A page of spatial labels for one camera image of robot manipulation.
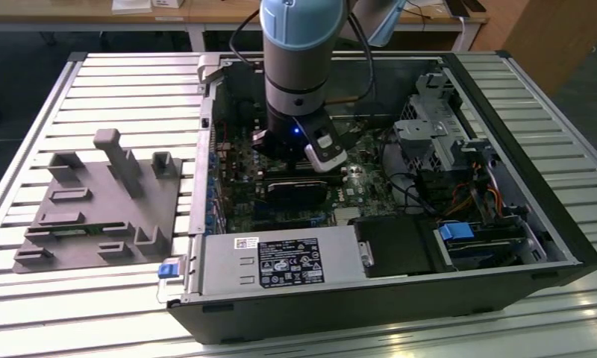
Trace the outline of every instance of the wooden table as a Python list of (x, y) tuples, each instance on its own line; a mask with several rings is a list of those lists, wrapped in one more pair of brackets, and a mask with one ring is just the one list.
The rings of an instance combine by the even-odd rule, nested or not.
[[(194, 51), (205, 51), (202, 33), (205, 31), (233, 31), (242, 23), (242, 20), (257, 9), (259, 0), (193, 0), (190, 5), (190, 14), (187, 25), (187, 34), (190, 35), (190, 44)], [(462, 28), (459, 21), (451, 19), (443, 5), (422, 7), (422, 15), (430, 17), (423, 20), (421, 16), (413, 13), (402, 12), (395, 31), (446, 31), (462, 33), (457, 36), (453, 44), (454, 51), (467, 51), (477, 30), (486, 23), (485, 13), (470, 13), (471, 17), (466, 19)], [(258, 18), (243, 27), (246, 31), (259, 31)]]
[(111, 0), (0, 0), (0, 31), (186, 31), (190, 5), (113, 15)]
[[(255, 10), (259, 0), (185, 0), (178, 9), (153, 7), (150, 13), (111, 14), (111, 0), (0, 0), (0, 31), (186, 31), (191, 49), (205, 51), (205, 31), (233, 31)], [(418, 15), (402, 12), (395, 31), (449, 31), (457, 36), (453, 50), (467, 50), (483, 13), (473, 13), (461, 23), (449, 17), (443, 6), (422, 8)], [(258, 20), (245, 27), (259, 31)]]

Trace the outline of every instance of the paper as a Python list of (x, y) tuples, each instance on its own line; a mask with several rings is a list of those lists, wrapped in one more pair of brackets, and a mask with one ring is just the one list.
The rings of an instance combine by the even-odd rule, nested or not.
[(442, 4), (443, 4), (442, 0), (407, 0), (405, 3), (405, 10), (410, 11), (411, 8), (417, 10), (418, 8), (415, 7), (415, 5), (419, 7), (423, 7), (423, 6), (442, 5)]
[(150, 0), (111, 0), (111, 13), (114, 15), (150, 12)]

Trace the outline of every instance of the white sticker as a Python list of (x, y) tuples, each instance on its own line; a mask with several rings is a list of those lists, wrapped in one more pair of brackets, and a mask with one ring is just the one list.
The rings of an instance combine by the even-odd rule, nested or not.
[(257, 248), (257, 237), (237, 237), (234, 238), (234, 249), (238, 248)]
[(182, 21), (182, 17), (177, 16), (163, 16), (163, 17), (155, 17), (155, 21)]

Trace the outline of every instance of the table leg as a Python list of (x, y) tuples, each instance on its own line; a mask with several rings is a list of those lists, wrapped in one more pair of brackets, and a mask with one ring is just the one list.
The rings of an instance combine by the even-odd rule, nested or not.
[(202, 24), (187, 24), (186, 25), (187, 37), (190, 38), (190, 46), (193, 52), (205, 52), (206, 43), (202, 39), (202, 33), (205, 31), (205, 26)]
[(451, 51), (467, 51), (473, 40), (475, 39), (477, 30), (479, 30), (481, 24), (465, 24), (465, 31), (457, 35), (455, 42), (453, 43)]

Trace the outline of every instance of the blue latch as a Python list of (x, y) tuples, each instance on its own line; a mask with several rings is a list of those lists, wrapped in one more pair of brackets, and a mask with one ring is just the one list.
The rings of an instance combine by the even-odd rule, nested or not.
[(471, 239), (473, 231), (467, 222), (450, 222), (439, 227), (442, 240)]
[(158, 278), (175, 278), (178, 277), (178, 264), (162, 263), (158, 266)]

